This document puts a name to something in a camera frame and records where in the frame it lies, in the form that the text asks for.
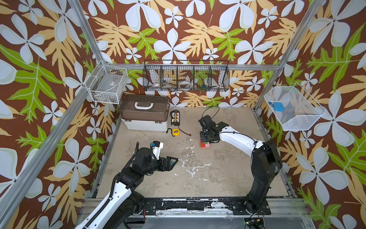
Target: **white mesh basket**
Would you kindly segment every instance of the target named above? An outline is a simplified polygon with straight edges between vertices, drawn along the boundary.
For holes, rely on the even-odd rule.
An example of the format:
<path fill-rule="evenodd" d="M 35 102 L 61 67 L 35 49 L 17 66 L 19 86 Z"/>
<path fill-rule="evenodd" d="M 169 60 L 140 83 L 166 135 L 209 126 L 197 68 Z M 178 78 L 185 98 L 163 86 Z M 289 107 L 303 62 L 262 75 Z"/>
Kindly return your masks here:
<path fill-rule="evenodd" d="M 300 85 L 298 86 L 302 89 L 301 91 L 296 88 L 296 85 L 276 86 L 264 96 L 269 108 L 273 111 L 284 131 L 309 130 L 325 112 L 324 107 L 305 89 Z M 316 107 L 301 92 L 304 92 L 307 98 L 312 98 L 311 101 Z M 282 103 L 284 111 L 275 111 L 269 102 Z"/>
<path fill-rule="evenodd" d="M 122 67 L 102 66 L 88 87 L 88 92 L 94 102 L 119 104 L 123 89 L 128 79 L 127 69 Z"/>

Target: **white toolbox base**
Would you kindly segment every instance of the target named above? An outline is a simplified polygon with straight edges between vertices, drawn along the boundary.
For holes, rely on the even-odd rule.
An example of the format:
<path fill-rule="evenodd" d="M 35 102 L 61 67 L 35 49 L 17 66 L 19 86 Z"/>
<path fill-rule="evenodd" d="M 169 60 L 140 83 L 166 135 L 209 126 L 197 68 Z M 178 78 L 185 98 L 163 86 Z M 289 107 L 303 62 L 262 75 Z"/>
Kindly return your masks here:
<path fill-rule="evenodd" d="M 170 119 L 166 122 L 156 123 L 154 121 L 141 121 L 141 120 L 132 120 L 125 121 L 122 119 L 123 123 L 129 130 L 151 130 L 151 131 L 166 131 L 168 129 Z"/>

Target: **basket handle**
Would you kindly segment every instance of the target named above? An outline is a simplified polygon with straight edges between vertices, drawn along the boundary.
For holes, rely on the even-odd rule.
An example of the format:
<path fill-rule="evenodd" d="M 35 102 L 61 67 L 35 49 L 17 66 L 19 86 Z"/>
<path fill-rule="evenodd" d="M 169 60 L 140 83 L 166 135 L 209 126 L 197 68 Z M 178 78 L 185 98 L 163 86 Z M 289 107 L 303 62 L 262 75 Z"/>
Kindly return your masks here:
<path fill-rule="evenodd" d="M 154 103 L 151 103 L 150 106 L 148 106 L 148 107 L 140 107 L 140 106 L 137 106 L 137 104 L 138 104 L 138 102 L 135 102 L 135 108 L 139 109 L 139 110 L 148 110 L 148 109 L 152 108 L 154 105 Z"/>

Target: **floral wallpaper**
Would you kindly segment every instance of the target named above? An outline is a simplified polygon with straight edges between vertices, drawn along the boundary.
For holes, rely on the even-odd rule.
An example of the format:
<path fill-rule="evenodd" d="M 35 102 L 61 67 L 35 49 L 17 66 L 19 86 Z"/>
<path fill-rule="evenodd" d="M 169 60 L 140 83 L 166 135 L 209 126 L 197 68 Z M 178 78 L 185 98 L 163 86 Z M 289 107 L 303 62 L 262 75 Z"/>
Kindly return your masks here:
<path fill-rule="evenodd" d="M 66 0 L 0 0 L 0 199 L 95 67 Z M 85 101 L 7 229 L 73 228 L 118 117 Z"/>
<path fill-rule="evenodd" d="M 80 1 L 109 63 L 277 64 L 308 8 L 303 0 Z M 252 107 L 273 72 L 231 71 L 227 92 L 145 92 L 129 71 L 125 93 L 168 96 L 172 106 Z M 200 76 L 199 86 L 208 76 Z"/>
<path fill-rule="evenodd" d="M 257 110 L 320 229 L 366 227 L 365 13 L 364 0 L 327 1 L 277 79 L 326 108 L 310 130 L 284 132 L 267 104 Z"/>

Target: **concrete surface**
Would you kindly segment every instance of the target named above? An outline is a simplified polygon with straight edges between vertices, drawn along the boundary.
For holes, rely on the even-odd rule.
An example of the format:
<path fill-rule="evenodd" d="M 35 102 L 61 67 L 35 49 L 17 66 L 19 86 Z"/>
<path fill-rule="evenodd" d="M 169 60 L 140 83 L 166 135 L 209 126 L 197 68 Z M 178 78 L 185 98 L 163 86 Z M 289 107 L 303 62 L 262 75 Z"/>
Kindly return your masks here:
<path fill-rule="evenodd" d="M 248 194 L 253 177 L 250 157 L 229 143 L 220 141 L 210 144 L 209 149 L 201 149 L 199 132 L 202 130 L 198 120 L 205 108 L 179 108 L 180 127 L 192 136 L 180 133 L 173 137 L 170 132 L 128 130 L 124 123 L 118 131 L 113 150 L 104 172 L 97 198 L 105 197 L 115 174 L 132 156 L 136 142 L 148 147 L 154 140 L 164 143 L 160 156 L 179 158 L 172 171 L 155 172 L 145 176 L 136 189 L 145 197 L 214 197 L 245 196 Z M 211 117 L 217 111 L 206 111 Z M 250 108 L 222 108 L 213 120 L 225 122 L 237 131 L 254 139 L 264 140 Z M 287 191 L 278 175 L 271 184 L 269 196 L 287 196 Z"/>

